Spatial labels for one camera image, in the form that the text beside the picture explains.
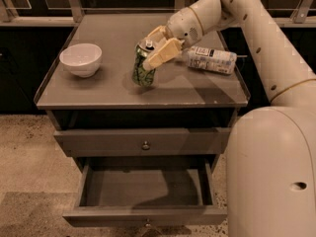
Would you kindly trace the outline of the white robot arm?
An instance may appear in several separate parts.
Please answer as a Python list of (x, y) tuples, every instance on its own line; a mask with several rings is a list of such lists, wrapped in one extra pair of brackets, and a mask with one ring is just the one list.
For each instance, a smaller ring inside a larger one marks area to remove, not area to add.
[(316, 75), (261, 0), (198, 0), (150, 33), (159, 67), (239, 24), (270, 101), (239, 118), (226, 147), (229, 237), (316, 237)]

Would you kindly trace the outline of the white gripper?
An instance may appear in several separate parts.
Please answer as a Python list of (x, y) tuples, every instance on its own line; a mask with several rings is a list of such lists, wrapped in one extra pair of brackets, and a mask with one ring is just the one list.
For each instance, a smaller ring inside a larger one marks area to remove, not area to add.
[(153, 70), (176, 57), (183, 48), (193, 46), (202, 38), (202, 27), (195, 11), (186, 7), (172, 15), (166, 26), (159, 26), (145, 38), (146, 45), (156, 48), (143, 61), (143, 68)]

